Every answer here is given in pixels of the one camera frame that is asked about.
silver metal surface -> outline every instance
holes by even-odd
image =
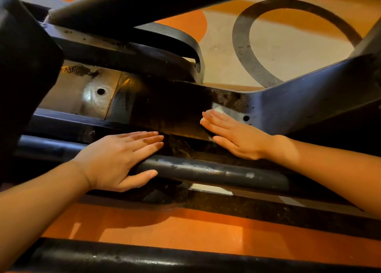
[[[105,119],[120,71],[65,60],[39,108]]]

right hand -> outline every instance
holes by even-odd
[[[202,116],[201,125],[218,135],[213,141],[232,154],[250,160],[266,157],[271,135],[215,110],[203,112]]]
[[[84,148],[70,162],[89,183],[89,189],[124,192],[145,185],[157,175],[149,170],[127,176],[130,169],[163,147],[157,131],[108,135]]]

floor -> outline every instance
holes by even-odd
[[[261,1],[265,0],[235,0],[159,22],[181,29],[199,42],[206,65],[205,85],[246,91],[263,89],[260,76],[253,77],[245,70],[242,65],[245,60],[237,57],[235,49],[239,47],[234,47],[232,41],[237,17]],[[381,16],[381,0],[298,1],[338,15],[360,37],[364,37]],[[334,24],[299,9],[277,9],[259,16],[250,29],[248,40],[260,64],[282,81],[347,58],[355,41]],[[371,217],[357,208],[343,205],[231,192],[202,185],[194,185],[193,189]],[[75,204],[45,235],[381,267],[380,241],[184,208],[158,213]]]

screw hole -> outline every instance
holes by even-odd
[[[100,88],[96,91],[96,93],[99,95],[104,95],[106,93],[106,91],[103,88]]]

left hand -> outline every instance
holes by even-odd
[[[90,189],[124,192],[145,185],[157,175],[149,170],[127,176],[130,169],[163,147],[157,131],[108,135],[83,149],[70,162],[89,182]]]

